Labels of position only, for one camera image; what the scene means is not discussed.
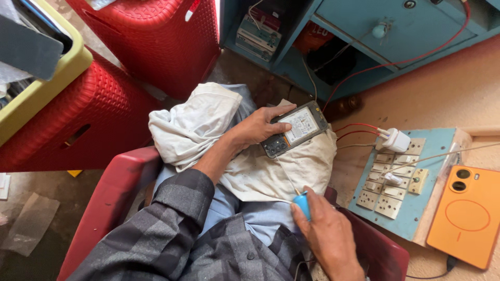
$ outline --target orange phone case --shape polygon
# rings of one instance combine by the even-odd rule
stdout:
[[[500,172],[455,165],[444,186],[427,243],[487,269],[499,224]]]

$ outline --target hand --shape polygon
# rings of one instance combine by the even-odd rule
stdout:
[[[311,214],[308,221],[301,208],[291,204],[293,219],[309,243],[319,264],[332,281],[362,281],[365,273],[356,257],[351,222],[323,196],[304,186]]]
[[[272,135],[284,133],[292,129],[290,123],[269,122],[276,116],[287,113],[297,107],[296,104],[275,107],[261,107],[250,116],[231,128],[224,135],[231,136],[240,150],[258,144]]]

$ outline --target battery label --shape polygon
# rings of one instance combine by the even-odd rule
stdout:
[[[290,145],[310,134],[313,134],[314,132],[319,131],[318,125],[316,124],[311,111],[307,107],[288,115],[287,117],[279,120],[279,122],[291,124],[291,130],[284,133]]]

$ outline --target camera lens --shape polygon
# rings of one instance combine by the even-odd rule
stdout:
[[[456,171],[456,176],[459,179],[467,179],[468,177],[471,176],[471,172],[469,172],[466,169],[460,169],[460,170]]]
[[[461,181],[455,181],[451,184],[451,187],[456,191],[464,191],[466,189],[466,184]]]

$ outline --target red plastic basket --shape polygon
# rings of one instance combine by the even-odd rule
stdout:
[[[0,172],[104,169],[151,140],[148,114],[161,104],[91,52],[90,67],[0,147]]]
[[[132,76],[174,99],[187,99],[221,52],[214,0],[117,0],[98,11],[66,2]]]

